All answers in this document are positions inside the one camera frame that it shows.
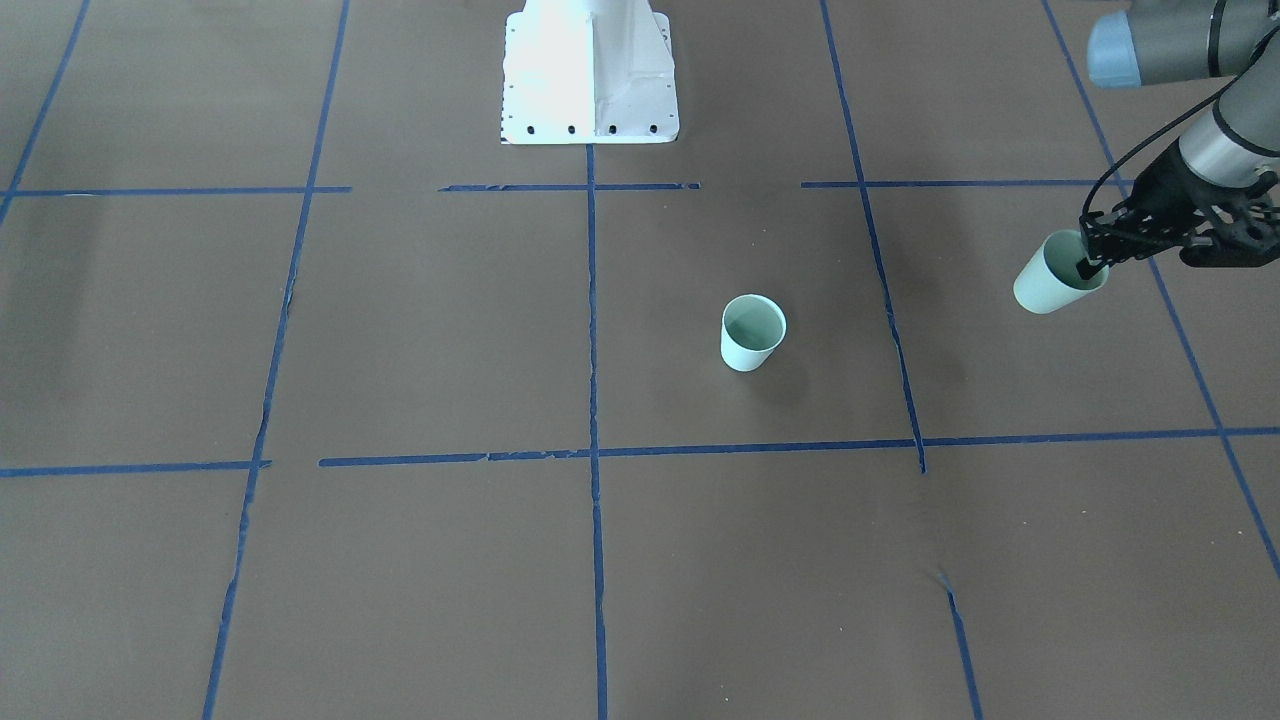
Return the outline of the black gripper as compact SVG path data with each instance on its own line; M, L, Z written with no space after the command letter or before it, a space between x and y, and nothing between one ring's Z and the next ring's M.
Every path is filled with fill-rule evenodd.
M1151 241L1201 236L1217 215L1217 205L1240 197L1239 187L1201 177L1175 141L1138 176L1120 217L1080 215L1085 256L1076 263L1076 274L1080 281L1092 281L1103 269L1151 258Z

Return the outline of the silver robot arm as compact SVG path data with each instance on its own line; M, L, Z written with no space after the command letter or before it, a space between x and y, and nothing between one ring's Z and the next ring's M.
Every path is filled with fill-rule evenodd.
M1275 1L1134 1L1100 18L1087 64L1102 88L1192 79L1224 86L1178 118L1183 133L1112 211L1084 204L1084 281L1170 249L1188 266L1277 258L1279 50Z

